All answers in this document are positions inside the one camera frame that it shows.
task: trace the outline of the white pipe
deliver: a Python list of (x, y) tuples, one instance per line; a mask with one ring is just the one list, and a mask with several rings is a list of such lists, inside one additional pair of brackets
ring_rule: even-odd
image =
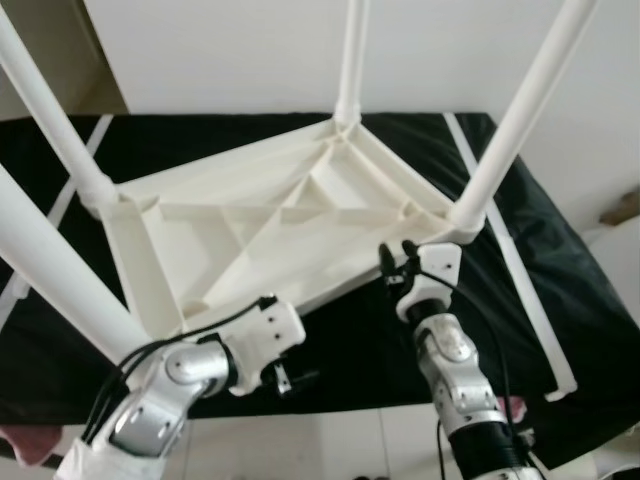
[(449, 220), (461, 230), (481, 228), (489, 202), (571, 59), (598, 2), (565, 0), (476, 173), (449, 212)]
[(83, 205), (95, 213), (101, 204), (114, 202), (113, 183), (87, 152), (1, 5), (0, 65), (69, 172)]
[(0, 257), (114, 364), (151, 341), (2, 167)]
[(349, 0), (340, 91), (334, 118), (343, 127), (360, 122), (360, 86), (367, 41), (370, 0)]

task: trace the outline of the white tape strip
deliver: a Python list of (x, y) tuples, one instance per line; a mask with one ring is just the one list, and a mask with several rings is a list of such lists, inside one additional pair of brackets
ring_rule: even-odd
[[(89, 140), (87, 141), (87, 150), (91, 156), (95, 155), (98, 151), (98, 147), (100, 146), (104, 135), (107, 133), (111, 120), (113, 120), (113, 115), (103, 115), (100, 117), (100, 120), (98, 120), (98, 123), (91, 133), (91, 137), (89, 137)], [(53, 206), (47, 215), (49, 222), (51, 222), (51, 225), (54, 227), (58, 228), (60, 226), (62, 217), (67, 211), (75, 191), (76, 187), (70, 178), (67, 180), (64, 187), (62, 187), (62, 190), (60, 190), (56, 201), (53, 203)], [(15, 272), (11, 275), (4, 290), (0, 293), (0, 332), (2, 331), (2, 328), (7, 322), (7, 319), (13, 311), (13, 308), (16, 306), (18, 300), (27, 298), (29, 288), (29, 284), (20, 275)]]
[[(471, 150), (471, 147), (469, 146), (469, 143), (467, 142), (467, 138), (465, 137), (456, 116), (453, 113), (445, 113), (444, 118), (449, 126), (451, 135), (456, 142), (456, 146), (460, 151), (460, 156), (462, 157), (469, 174), (473, 175), (478, 162)], [(518, 296), (520, 297), (520, 301), (522, 302), (522, 306), (524, 307), (524, 310), (529, 317), (529, 321), (538, 336), (540, 345), (547, 356), (547, 360), (558, 385), (558, 390), (548, 393), (546, 395), (546, 399), (550, 402), (560, 400), (564, 398), (565, 395), (575, 392), (578, 389), (578, 384), (573, 376), (569, 361), (562, 351), (558, 338), (556, 337), (553, 327), (549, 322), (549, 318), (544, 311), (542, 302), (536, 293), (533, 283), (531, 283), (531, 278), (529, 277), (527, 269), (522, 262), (522, 258), (520, 258), (518, 249), (516, 248), (511, 235), (509, 235), (507, 226), (505, 225), (502, 215), (500, 215), (500, 211), (494, 201), (491, 201), (487, 207), (487, 219), (495, 233), (498, 245), (502, 251), (502, 256), (507, 264), (509, 273), (511, 273), (511, 277), (513, 278), (513, 283), (516, 287), (516, 291), (518, 292)]]

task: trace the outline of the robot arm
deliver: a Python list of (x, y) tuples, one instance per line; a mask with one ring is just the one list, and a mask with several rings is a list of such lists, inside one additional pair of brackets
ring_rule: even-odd
[(305, 331), (292, 305), (262, 299), (245, 315), (201, 336), (154, 352), (142, 385), (129, 393), (92, 439), (76, 439), (56, 480), (159, 480), (187, 412), (198, 398), (229, 390), (247, 395), (273, 366), (278, 390), (291, 384), (280, 355), (300, 344)]
[(464, 480), (540, 480), (527, 466), (489, 381), (478, 366), (478, 350), (447, 309), (458, 282), (461, 249), (454, 244), (417, 247), (403, 242), (407, 262), (396, 268), (380, 248), (385, 282), (397, 301), (398, 317), (413, 330), (418, 363), (449, 438)]

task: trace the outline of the black tablecloth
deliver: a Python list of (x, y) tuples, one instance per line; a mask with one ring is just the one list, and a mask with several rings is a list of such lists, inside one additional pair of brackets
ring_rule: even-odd
[[(134, 116), (113, 120), (96, 159), (124, 182), (306, 126), (321, 114)], [(486, 115), (458, 119), (476, 156), (494, 125)], [(74, 118), (86, 139), (97, 118)], [(365, 126), (450, 198), (468, 174), (441, 115), (376, 114)], [(0, 160), (47, 212), (66, 174), (31, 120), (0, 123)], [(526, 397), (536, 451), (549, 467), (583, 454), (640, 421), (640, 330), (606, 277), (544, 191), (518, 160), (496, 195), (534, 286), (573, 368), (579, 390), (556, 403), (546, 358), (489, 227), (464, 247), (461, 284), (493, 306), (489, 319), (506, 350), (512, 393)], [(101, 225), (72, 201), (61, 233), (123, 301)], [(11, 270), (0, 262), (0, 288)], [(476, 312), (454, 295), (453, 313), (476, 342), (481, 367), (500, 393), (497, 355)], [(194, 418), (343, 411), (430, 401), (407, 332), (380, 281), (304, 318), (307, 341), (292, 350), (293, 375), (315, 381), (282, 400), (272, 388), (198, 402)], [(83, 423), (110, 364), (35, 292), (18, 303), (0, 335), (0, 424)]]

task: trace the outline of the pink cloth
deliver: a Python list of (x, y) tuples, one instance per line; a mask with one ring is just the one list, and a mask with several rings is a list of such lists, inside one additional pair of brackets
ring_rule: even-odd
[[(500, 404), (500, 409), (505, 412), (504, 398), (498, 397), (498, 403)], [(524, 419), (524, 414), (527, 413), (527, 404), (524, 403), (522, 397), (509, 397), (509, 403), (511, 404), (514, 423), (520, 423)]]
[(46, 425), (1, 425), (0, 437), (13, 447), (23, 467), (41, 465), (62, 438), (62, 427)]

